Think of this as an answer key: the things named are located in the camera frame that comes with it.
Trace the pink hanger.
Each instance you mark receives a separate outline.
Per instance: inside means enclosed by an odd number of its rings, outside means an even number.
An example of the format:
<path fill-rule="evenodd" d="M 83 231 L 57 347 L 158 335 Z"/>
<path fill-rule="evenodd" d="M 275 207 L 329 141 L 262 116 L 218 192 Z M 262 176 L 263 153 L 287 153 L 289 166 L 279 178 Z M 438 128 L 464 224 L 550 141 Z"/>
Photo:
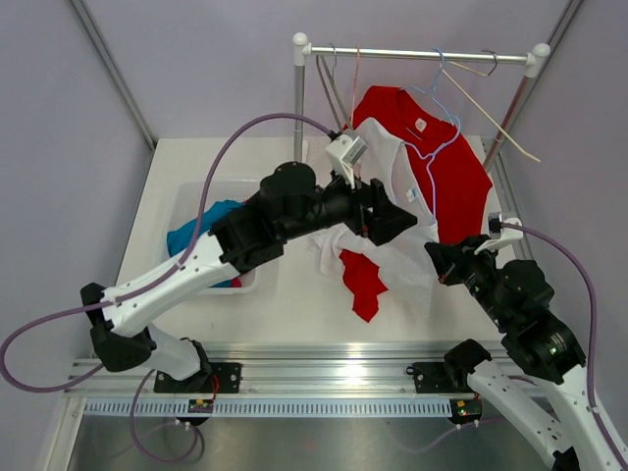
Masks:
<path fill-rule="evenodd" d="M 357 106 L 357 84 L 358 84 L 358 78 L 359 78 L 359 69 L 360 69 L 360 63 L 361 63 L 361 52 L 360 52 L 360 46 L 359 43 L 356 44 L 355 46 L 355 64 L 354 64 L 354 72 L 353 72 L 353 79 L 352 79 L 352 89 L 351 89 L 351 107 L 350 107 L 350 114 L 349 114 L 349 122 L 348 122 L 348 126 L 351 130 L 354 130 L 354 120 L 355 120 L 355 110 L 356 110 L 356 106 Z"/>

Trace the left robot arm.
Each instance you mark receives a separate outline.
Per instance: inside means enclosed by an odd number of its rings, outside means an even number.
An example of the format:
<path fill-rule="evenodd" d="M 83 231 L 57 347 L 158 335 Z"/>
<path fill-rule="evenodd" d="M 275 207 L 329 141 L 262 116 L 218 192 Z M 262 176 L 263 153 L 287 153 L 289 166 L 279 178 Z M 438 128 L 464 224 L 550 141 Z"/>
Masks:
<path fill-rule="evenodd" d="M 377 179 L 350 184 L 335 177 L 321 187 L 311 167 L 285 163 L 243 205 L 194 235 L 184 251 L 124 285 L 83 287 L 92 346 L 109 372 L 144 366 L 201 391 L 212 374 L 204 349 L 161 331 L 155 319 L 190 295 L 283 256 L 292 239 L 345 225 L 383 245 L 417 222 L 389 200 Z"/>

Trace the white t shirt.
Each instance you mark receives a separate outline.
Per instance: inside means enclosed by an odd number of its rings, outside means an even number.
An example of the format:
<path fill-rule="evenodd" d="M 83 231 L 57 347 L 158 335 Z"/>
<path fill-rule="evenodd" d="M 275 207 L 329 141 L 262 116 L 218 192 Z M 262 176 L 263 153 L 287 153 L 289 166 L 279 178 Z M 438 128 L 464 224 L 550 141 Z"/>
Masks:
<path fill-rule="evenodd" d="M 367 143 L 359 160 L 359 176 L 364 181 L 381 181 L 389 200 L 416 216 L 418 223 L 382 246 L 354 235 L 344 225 L 322 230 L 310 237 L 316 266 L 323 275 L 338 280 L 342 250 L 364 255 L 380 268 L 380 280 L 393 297 L 408 312 L 426 317 L 431 310 L 436 271 L 425 244 L 439 240 L 438 221 L 413 175 L 405 142 L 374 118 L 364 120 L 357 134 Z"/>

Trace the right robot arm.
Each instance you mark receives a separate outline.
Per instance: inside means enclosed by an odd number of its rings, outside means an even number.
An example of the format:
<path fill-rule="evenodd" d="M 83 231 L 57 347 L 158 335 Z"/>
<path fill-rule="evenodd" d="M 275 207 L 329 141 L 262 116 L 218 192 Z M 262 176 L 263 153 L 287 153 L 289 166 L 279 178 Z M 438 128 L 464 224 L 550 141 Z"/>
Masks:
<path fill-rule="evenodd" d="M 496 238 L 428 242 L 425 248 L 440 283 L 466 287 L 503 335 L 507 356 L 545 395 L 552 411 L 546 412 L 513 383 L 475 340 L 445 355 L 445 381 L 487 400 L 551 470 L 624 470 L 627 445 L 595 391 L 595 348 L 582 347 L 550 311 L 554 291 L 535 261 L 497 265 L 497 252 L 527 231 L 509 222 Z"/>

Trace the grey hanger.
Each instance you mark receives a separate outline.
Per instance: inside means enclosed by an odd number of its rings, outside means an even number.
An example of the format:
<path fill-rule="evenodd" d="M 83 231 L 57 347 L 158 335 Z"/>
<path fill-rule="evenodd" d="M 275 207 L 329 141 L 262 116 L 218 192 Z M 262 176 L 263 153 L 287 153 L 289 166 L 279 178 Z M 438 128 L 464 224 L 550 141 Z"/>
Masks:
<path fill-rule="evenodd" d="M 340 98 L 333 70 L 324 56 L 317 55 L 315 65 L 332 117 L 338 128 L 351 128 L 349 113 Z"/>

